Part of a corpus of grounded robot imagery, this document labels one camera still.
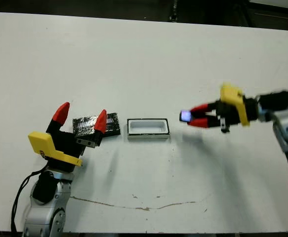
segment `tabletop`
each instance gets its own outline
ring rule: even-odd
[[[272,124],[222,134],[179,122],[224,82],[247,97],[288,88],[288,31],[0,13],[0,231],[22,180],[46,164],[27,135],[66,101],[62,130],[106,109],[121,135],[81,157],[65,232],[288,231],[288,163]],[[170,138],[128,140],[131,118],[167,118]]]

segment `crack on table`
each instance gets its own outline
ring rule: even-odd
[[[176,205],[200,203],[200,202],[206,200],[209,196],[211,196],[211,194],[207,195],[205,198],[201,199],[200,201],[175,202],[175,203],[171,203],[171,204],[168,204],[168,205],[165,205],[165,206],[160,206],[160,207],[118,206],[118,205],[112,205],[112,204],[108,204],[108,203],[104,203],[104,202],[92,201],[92,200],[88,200],[88,199],[84,199],[84,198],[79,198],[79,197],[75,197],[75,196],[70,196],[70,198],[75,199],[75,200],[80,200],[80,201],[87,201],[87,202],[91,202],[91,203],[99,204],[99,205],[104,205],[104,206],[111,206],[111,207],[124,208],[124,209],[133,209],[133,210],[142,210],[142,211],[150,211],[150,210],[160,210],[160,209],[163,209],[163,208],[166,208],[166,207],[176,206]]]

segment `black cable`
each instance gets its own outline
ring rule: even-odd
[[[41,170],[32,172],[29,176],[27,176],[23,180],[19,190],[17,191],[17,195],[15,197],[15,200],[14,200],[14,203],[13,203],[13,206],[12,206],[12,213],[11,213],[11,235],[13,237],[17,237],[17,230],[16,230],[16,227],[15,227],[14,219],[15,219],[15,215],[16,215],[17,203],[19,201],[20,194],[21,194],[22,190],[24,189],[24,187],[28,184],[30,178],[32,176],[35,176],[35,175],[38,175],[38,174],[42,173],[46,168],[47,168],[47,164]]]

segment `dark floor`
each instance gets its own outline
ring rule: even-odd
[[[247,0],[0,0],[0,12],[170,21],[288,30],[288,9],[249,3]],[[8,234],[0,232],[0,236],[7,236]],[[65,236],[86,237],[95,235],[65,234]],[[240,236],[288,237],[288,233],[241,234]]]

